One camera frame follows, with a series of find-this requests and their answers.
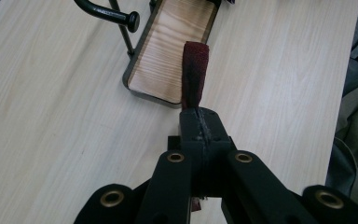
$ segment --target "wooden tray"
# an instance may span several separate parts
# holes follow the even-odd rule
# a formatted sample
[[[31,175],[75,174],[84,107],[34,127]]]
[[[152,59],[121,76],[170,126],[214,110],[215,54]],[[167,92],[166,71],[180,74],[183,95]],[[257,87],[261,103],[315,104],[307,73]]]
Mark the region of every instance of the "wooden tray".
[[[186,41],[206,43],[220,1],[157,2],[123,75],[138,96],[178,107],[181,104],[182,57]]]

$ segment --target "wooden table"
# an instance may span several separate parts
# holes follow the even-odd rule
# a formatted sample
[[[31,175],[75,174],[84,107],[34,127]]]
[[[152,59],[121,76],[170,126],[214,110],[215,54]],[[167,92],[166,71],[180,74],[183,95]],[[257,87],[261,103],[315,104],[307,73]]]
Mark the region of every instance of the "wooden table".
[[[142,31],[148,1],[119,4]],[[217,13],[201,105],[294,192],[324,183],[357,13],[358,0],[238,0]],[[73,1],[1,0],[0,223],[72,223],[99,187],[152,175],[180,110],[126,90],[128,62],[118,27]],[[219,202],[192,222],[224,223]]]

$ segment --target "wood grain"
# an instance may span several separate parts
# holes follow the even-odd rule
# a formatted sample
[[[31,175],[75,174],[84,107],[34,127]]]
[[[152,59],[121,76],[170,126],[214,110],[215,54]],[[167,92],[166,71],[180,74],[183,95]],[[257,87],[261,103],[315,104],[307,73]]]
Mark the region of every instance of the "wood grain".
[[[142,30],[147,1],[118,2]],[[201,105],[294,192],[324,183],[357,14],[358,0],[217,13]],[[0,223],[73,223],[96,189],[152,175],[179,110],[131,95],[128,62],[118,27],[73,1],[0,1]],[[219,200],[192,223],[224,223]]]
[[[186,41],[206,42],[216,10],[210,1],[164,0],[131,72],[129,88],[180,104],[183,47]]]

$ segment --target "black clamp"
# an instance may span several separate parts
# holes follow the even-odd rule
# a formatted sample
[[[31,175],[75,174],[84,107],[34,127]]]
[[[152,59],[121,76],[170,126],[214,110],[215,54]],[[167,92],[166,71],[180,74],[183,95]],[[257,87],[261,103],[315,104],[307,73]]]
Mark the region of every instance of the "black clamp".
[[[358,223],[358,205],[334,189],[308,187],[302,197],[287,189],[255,154],[236,149],[214,111],[183,111],[180,131],[149,180],[98,189],[75,223],[189,223],[192,197],[222,198],[227,223]]]

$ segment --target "metal grommet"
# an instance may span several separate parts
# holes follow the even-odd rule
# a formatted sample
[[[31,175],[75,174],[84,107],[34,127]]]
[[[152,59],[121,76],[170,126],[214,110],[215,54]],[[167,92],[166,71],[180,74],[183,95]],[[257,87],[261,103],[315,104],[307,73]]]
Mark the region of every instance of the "metal grommet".
[[[181,162],[185,159],[185,156],[180,153],[173,152],[167,156],[167,159],[171,162]]]
[[[235,159],[240,162],[251,162],[253,158],[245,153],[238,153],[235,155]]]
[[[344,206],[344,202],[342,202],[340,198],[325,190],[316,191],[315,197],[320,203],[324,204],[327,207],[341,209]]]
[[[110,190],[107,191],[102,197],[101,197],[101,205],[105,207],[113,207],[124,200],[124,194],[120,190]]]

